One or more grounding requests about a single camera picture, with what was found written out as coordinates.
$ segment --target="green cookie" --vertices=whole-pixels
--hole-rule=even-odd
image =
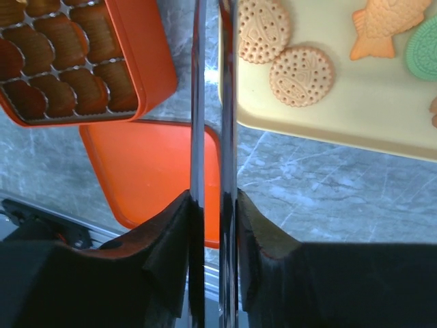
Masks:
[[[406,61],[418,78],[437,81],[437,16],[424,22],[409,39]]]

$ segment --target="scalloped cookie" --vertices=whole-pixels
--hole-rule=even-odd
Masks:
[[[290,41],[290,15],[277,0],[240,0],[238,16],[238,54],[250,63],[271,62]]]
[[[334,78],[334,65],[327,54],[310,46],[296,46],[275,59],[270,87],[284,104],[306,107],[330,92]]]

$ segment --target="reflective metal bar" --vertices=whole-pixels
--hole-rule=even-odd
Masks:
[[[220,327],[238,326],[236,29],[237,1],[218,0],[222,22],[223,112],[221,135]]]
[[[193,216],[190,228],[188,298],[191,327],[205,327],[205,41],[206,0],[196,0],[191,52],[191,185]]]

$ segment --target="round cookie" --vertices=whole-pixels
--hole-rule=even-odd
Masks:
[[[290,41],[290,15],[277,0],[240,0],[238,16],[238,54],[250,63],[271,62]]]
[[[408,69],[416,77],[437,81],[437,16],[424,22],[410,38],[406,50]]]
[[[334,65],[327,54],[310,46],[284,51],[270,69],[270,87],[284,104],[306,107],[318,103],[334,84]]]

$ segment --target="fish-shaped cookie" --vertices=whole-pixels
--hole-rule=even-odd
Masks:
[[[394,58],[392,37],[420,24],[432,0],[368,0],[352,15],[358,38],[351,60],[367,56]]]

